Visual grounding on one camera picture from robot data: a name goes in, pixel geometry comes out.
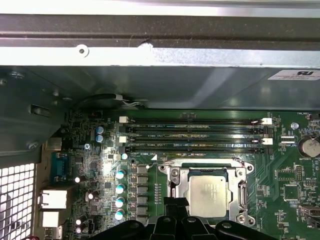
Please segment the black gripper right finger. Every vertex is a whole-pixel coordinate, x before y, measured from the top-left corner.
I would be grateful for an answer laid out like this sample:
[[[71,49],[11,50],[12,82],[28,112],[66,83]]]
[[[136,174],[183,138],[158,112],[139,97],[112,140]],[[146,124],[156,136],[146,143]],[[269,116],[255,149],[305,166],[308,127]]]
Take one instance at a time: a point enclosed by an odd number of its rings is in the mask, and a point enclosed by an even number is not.
[[[185,197],[175,199],[176,219],[180,221],[188,240],[273,240],[274,237],[231,220],[222,220],[211,227],[187,210],[189,202]]]

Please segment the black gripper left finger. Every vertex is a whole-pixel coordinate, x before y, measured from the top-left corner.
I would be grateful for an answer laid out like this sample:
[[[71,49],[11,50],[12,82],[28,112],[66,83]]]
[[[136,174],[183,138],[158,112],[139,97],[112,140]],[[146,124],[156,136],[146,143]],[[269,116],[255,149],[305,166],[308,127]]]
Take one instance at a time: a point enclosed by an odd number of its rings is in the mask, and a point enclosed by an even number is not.
[[[173,197],[165,197],[164,212],[147,225],[137,220],[127,220],[91,237],[92,240],[174,240],[177,221],[173,217]]]

